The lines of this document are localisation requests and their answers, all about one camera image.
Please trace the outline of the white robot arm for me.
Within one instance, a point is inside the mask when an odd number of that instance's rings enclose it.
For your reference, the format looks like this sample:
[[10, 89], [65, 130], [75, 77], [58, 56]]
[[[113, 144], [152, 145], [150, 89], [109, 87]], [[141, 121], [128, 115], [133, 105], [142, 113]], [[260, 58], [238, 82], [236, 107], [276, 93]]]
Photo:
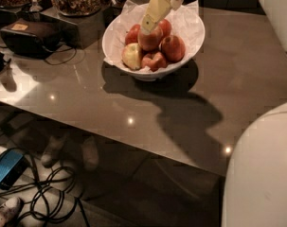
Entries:
[[[287, 52], [287, 0], [260, 0]], [[221, 227], [287, 227], [287, 103], [242, 134], [224, 183]]]

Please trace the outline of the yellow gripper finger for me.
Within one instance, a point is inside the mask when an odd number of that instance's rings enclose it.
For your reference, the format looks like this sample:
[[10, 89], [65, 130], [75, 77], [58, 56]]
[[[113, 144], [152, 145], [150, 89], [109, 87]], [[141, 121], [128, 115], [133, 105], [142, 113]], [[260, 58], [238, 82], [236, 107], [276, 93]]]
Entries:
[[172, 0], [150, 0], [141, 22], [144, 34], [151, 34], [172, 10]]

